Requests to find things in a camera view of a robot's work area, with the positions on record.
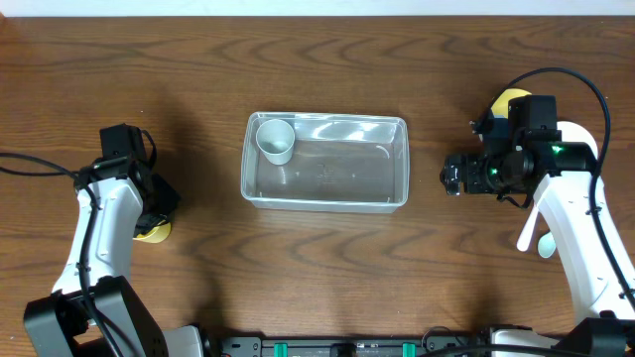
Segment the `white plastic bowl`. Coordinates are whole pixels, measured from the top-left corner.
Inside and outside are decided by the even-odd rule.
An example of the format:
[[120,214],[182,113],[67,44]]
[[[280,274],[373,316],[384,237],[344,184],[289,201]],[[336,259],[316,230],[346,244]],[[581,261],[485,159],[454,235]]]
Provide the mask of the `white plastic bowl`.
[[584,127],[570,121],[559,121],[557,128],[562,132],[563,142],[586,143],[590,147],[594,157],[598,157],[597,144],[590,132]]

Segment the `yellow plastic bowl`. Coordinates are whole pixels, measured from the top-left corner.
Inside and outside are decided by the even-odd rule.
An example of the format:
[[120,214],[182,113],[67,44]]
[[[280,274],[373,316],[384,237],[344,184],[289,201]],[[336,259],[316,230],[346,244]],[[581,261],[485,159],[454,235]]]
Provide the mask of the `yellow plastic bowl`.
[[520,88],[508,88],[495,100],[490,110],[496,118],[508,118],[509,102],[516,98],[531,95],[531,92]]

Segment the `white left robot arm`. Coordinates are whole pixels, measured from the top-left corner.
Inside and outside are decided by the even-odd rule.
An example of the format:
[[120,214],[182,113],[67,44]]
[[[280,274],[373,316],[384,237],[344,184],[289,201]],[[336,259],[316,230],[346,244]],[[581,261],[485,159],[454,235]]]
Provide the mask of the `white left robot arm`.
[[27,304],[40,356],[202,356],[197,326],[162,329],[131,287],[133,241],[164,240],[179,195],[141,161],[98,161],[72,175],[79,217],[51,294]]

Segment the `grey plastic cup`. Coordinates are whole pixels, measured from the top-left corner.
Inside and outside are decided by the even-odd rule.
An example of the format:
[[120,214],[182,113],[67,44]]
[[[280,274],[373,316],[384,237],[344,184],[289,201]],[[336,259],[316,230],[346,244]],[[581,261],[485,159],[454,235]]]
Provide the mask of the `grey plastic cup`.
[[265,158],[276,166],[285,165],[291,160],[295,141],[294,128],[280,119],[264,122],[256,133],[258,148]]

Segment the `yellow plastic cup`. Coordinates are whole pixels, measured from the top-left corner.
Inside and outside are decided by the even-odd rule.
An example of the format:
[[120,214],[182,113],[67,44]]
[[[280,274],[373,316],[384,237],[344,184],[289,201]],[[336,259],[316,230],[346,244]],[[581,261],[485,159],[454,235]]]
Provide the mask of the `yellow plastic cup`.
[[164,221],[160,225],[155,226],[146,234],[137,234],[134,237],[134,240],[150,243],[150,244],[159,244],[165,241],[171,234],[172,224],[170,222]]

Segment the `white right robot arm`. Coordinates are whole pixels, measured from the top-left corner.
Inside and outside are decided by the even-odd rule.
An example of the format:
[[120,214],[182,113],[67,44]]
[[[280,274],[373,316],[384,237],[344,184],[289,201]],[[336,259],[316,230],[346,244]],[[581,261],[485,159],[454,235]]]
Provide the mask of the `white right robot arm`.
[[482,154],[445,159],[440,179],[448,194],[515,193],[540,213],[564,267],[576,314],[574,329],[557,340],[520,328],[488,331],[476,345],[443,355],[626,356],[634,350],[634,266],[619,237],[596,171],[599,158],[586,142],[510,140]]

